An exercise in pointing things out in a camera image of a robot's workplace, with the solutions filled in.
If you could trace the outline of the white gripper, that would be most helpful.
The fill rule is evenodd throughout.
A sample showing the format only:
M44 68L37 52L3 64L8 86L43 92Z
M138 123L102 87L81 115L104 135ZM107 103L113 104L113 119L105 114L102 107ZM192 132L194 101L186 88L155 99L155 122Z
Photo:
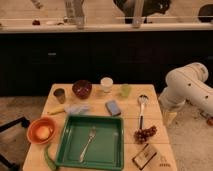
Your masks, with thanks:
M177 112L182 109L185 102L174 103L168 100L161 100L160 104L165 125L169 126L177 116Z

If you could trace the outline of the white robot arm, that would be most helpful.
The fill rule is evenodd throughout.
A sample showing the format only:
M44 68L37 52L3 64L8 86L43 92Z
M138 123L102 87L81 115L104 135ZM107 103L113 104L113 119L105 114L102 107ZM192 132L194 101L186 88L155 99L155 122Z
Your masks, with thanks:
M172 123L187 100L201 109L208 120L213 119L213 88L205 84L208 76L208 69L199 62L167 73L167 86L158 98L165 126Z

